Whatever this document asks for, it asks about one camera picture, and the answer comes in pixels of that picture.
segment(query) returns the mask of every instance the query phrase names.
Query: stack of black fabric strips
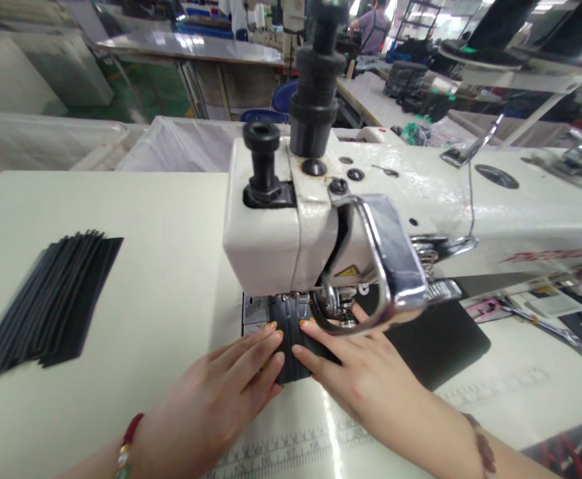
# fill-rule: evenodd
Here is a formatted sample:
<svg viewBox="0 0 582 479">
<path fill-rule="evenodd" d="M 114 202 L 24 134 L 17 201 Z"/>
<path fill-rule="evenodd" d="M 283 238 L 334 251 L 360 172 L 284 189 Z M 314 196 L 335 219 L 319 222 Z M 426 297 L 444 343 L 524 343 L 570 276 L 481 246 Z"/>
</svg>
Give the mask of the stack of black fabric strips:
<svg viewBox="0 0 582 479">
<path fill-rule="evenodd" d="M 43 251 L 0 320 L 0 374 L 80 356 L 98 296 L 123 238 L 91 230 Z"/>
</svg>

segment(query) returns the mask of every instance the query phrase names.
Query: apron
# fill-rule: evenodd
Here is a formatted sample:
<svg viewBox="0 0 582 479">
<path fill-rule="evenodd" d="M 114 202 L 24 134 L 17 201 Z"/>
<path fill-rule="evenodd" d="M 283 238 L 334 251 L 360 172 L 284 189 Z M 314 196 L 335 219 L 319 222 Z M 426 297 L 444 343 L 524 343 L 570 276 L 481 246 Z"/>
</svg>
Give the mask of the apron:
<svg viewBox="0 0 582 479">
<path fill-rule="evenodd" d="M 381 29 L 380 27 L 377 26 L 377 12 L 376 11 L 373 12 L 372 13 L 372 28 L 370 29 L 370 33 L 366 37 L 366 40 L 364 40 L 364 43 L 360 47 L 359 54 L 360 55 L 363 55 L 362 52 L 364 51 L 364 47 L 368 43 L 368 40 L 370 40 L 370 36 L 372 35 L 372 33 L 374 31 L 380 31 L 380 32 L 382 32 L 382 43 L 383 43 L 384 40 L 386 39 L 386 35 L 388 34 L 388 30 L 390 30 L 390 22 L 388 22 L 388 25 L 386 26 L 385 29 Z"/>
</svg>

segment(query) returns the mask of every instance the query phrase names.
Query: sewing machine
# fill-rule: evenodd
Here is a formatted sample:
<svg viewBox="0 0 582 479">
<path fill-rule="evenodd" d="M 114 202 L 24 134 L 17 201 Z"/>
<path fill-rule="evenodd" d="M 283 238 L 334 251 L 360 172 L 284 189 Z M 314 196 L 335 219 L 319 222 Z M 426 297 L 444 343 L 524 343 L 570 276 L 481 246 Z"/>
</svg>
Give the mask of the sewing machine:
<svg viewBox="0 0 582 479">
<path fill-rule="evenodd" d="M 298 322 L 357 334 L 461 297 L 465 278 L 519 282 L 513 273 L 582 264 L 582 139 L 567 152 L 485 151 L 486 137 L 447 151 L 329 142 L 344 62 L 334 26 L 344 15 L 337 3 L 316 4 L 317 50 L 298 53 L 290 137 L 251 123 L 233 147 L 224 248 L 245 318 L 266 321 L 261 298 L 278 296 Z M 376 311 L 357 323 L 353 297 L 372 283 Z"/>
</svg>

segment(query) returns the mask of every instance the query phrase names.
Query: knob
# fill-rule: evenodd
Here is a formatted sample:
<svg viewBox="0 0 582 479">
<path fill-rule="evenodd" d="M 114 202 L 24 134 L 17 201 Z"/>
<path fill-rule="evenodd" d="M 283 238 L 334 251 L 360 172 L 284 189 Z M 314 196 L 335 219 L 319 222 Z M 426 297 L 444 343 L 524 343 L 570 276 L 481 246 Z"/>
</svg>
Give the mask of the knob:
<svg viewBox="0 0 582 479">
<path fill-rule="evenodd" d="M 273 123 L 251 122 L 242 130 L 244 143 L 251 150 L 253 176 L 249 180 L 254 196 L 270 196 L 279 189 L 275 176 L 275 151 L 279 147 L 279 130 Z"/>
</svg>

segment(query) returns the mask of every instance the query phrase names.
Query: woman's left hand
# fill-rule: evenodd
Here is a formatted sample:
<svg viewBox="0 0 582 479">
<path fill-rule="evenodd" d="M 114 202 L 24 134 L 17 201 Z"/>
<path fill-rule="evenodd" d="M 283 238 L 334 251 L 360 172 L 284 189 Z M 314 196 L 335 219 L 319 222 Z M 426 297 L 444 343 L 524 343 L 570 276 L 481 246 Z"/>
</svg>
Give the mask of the woman's left hand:
<svg viewBox="0 0 582 479">
<path fill-rule="evenodd" d="M 258 332 L 198 359 L 140 422 L 133 475 L 197 478 L 208 471 L 282 388 L 282 332 Z"/>
</svg>

